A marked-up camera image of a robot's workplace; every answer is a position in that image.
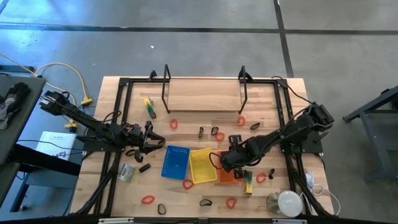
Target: wooden tabletop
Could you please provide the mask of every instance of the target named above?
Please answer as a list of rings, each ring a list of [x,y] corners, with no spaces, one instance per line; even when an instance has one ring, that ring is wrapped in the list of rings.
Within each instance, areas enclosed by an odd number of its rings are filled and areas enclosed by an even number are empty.
[[[95,118],[103,119],[113,111],[116,92],[120,77],[104,77],[96,105]],[[304,81],[301,78],[287,79],[289,85],[300,96],[307,97]],[[255,167],[245,167],[253,171],[253,176],[260,172],[269,172],[275,169],[274,179],[267,179],[262,184],[253,183],[253,194],[246,198],[243,193],[243,184],[221,185],[217,181],[196,184],[190,190],[182,187],[181,180],[161,177],[165,148],[168,145],[189,147],[191,150],[212,148],[213,152],[228,150],[228,139],[223,142],[215,141],[210,134],[211,127],[217,126],[226,136],[232,134],[242,135],[243,140],[260,134],[268,134],[279,128],[279,119],[276,110],[274,87],[268,84],[248,84],[248,102],[242,115],[246,118],[246,124],[239,127],[236,124],[239,114],[237,112],[171,112],[168,114],[161,100],[161,83],[135,83],[132,88],[130,108],[127,116],[128,123],[138,123],[144,127],[149,119],[144,104],[144,98],[150,97],[155,105],[157,118],[152,122],[154,132],[166,138],[163,149],[144,155],[144,162],[138,164],[134,157],[125,155],[121,158],[119,171],[123,164],[130,164],[139,168],[146,163],[151,168],[143,173],[135,172],[130,183],[117,180],[112,209],[112,216],[129,217],[218,217],[218,218],[271,218],[277,217],[269,211],[266,205],[267,196],[273,192],[282,192],[289,189],[289,180],[284,155],[279,146],[274,146],[265,158]],[[126,91],[124,91],[121,107],[124,106]],[[293,112],[301,110],[307,103],[290,92]],[[178,120],[178,129],[170,129],[170,120]],[[249,128],[254,123],[260,122],[259,129],[251,131]],[[204,127],[203,137],[198,139],[199,127]],[[81,166],[80,175],[72,202],[71,212],[77,211],[89,199],[100,179],[104,153],[94,152],[86,158]],[[313,154],[303,155],[304,169],[314,173],[315,182],[328,188],[325,171],[321,160]],[[192,179],[191,172],[187,171],[187,179]],[[104,209],[108,196],[108,187],[103,197]],[[146,195],[154,195],[155,202],[151,205],[141,204],[141,199]],[[227,208],[225,201],[229,197],[236,197],[238,201],[234,209]],[[200,207],[202,199],[210,199],[213,205]],[[329,193],[323,191],[321,196],[316,196],[324,208],[333,213],[333,207]],[[157,213],[157,205],[162,203],[167,209],[165,215]]]

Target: yellow basket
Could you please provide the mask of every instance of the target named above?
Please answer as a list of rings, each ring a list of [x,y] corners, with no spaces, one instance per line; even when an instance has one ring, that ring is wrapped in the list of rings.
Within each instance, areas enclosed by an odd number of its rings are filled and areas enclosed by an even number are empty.
[[[191,150],[189,163],[194,184],[209,182],[217,179],[217,171],[210,162],[211,149]]]

